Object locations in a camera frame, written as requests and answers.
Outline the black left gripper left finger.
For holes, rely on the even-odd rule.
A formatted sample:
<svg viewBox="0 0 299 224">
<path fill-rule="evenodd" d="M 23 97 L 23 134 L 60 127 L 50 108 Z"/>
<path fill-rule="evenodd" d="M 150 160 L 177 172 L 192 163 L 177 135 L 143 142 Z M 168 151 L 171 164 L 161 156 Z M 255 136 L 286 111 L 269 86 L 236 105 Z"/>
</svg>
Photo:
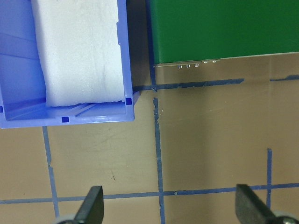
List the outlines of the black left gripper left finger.
<svg viewBox="0 0 299 224">
<path fill-rule="evenodd" d="M 90 188 L 81 207 L 76 213 L 73 224 L 101 224 L 104 218 L 103 188 L 93 186 Z"/>
</svg>

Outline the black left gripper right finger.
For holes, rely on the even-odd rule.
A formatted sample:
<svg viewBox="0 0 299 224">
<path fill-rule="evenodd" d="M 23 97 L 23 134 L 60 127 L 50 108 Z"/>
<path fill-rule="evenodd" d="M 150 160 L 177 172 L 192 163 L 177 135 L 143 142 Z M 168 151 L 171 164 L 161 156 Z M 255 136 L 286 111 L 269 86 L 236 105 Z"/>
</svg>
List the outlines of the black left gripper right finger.
<svg viewBox="0 0 299 224">
<path fill-rule="evenodd" d="M 277 218 L 246 184 L 237 184 L 235 214 L 241 224 L 272 224 Z"/>
</svg>

